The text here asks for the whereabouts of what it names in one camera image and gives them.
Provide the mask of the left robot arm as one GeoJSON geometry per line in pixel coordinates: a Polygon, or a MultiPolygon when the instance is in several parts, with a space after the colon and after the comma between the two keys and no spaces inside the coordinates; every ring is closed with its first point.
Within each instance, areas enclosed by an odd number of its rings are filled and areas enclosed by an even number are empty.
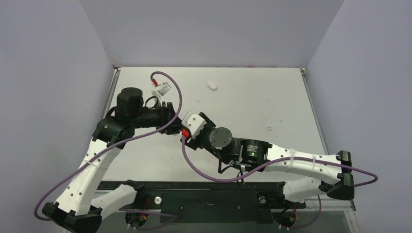
{"type": "Polygon", "coordinates": [[[131,181],[100,200],[94,198],[94,193],[126,143],[138,139],[136,129],[152,128],[153,133],[164,134],[179,132],[180,109],[162,101],[163,95],[163,91],[153,91],[156,102],[149,107],[140,89],[121,90],[116,105],[98,122],[79,168],[64,179],[66,189],[55,201],[44,204],[42,214],[47,220],[71,233],[94,233],[117,208],[128,204],[138,209],[144,205],[145,195],[131,181]]]}

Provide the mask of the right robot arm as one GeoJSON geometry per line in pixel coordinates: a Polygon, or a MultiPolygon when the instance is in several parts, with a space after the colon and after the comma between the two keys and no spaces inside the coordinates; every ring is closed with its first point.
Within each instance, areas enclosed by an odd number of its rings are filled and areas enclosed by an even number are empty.
{"type": "Polygon", "coordinates": [[[193,150],[205,149],[214,155],[218,172],[222,165],[247,172],[285,172],[301,175],[299,180],[285,182],[274,194],[280,207],[292,202],[327,195],[336,200],[352,200],[355,185],[350,167],[351,154],[340,151],[332,155],[310,154],[286,149],[256,139],[236,138],[225,127],[216,125],[204,114],[188,113],[182,120],[185,145],[193,150]]]}

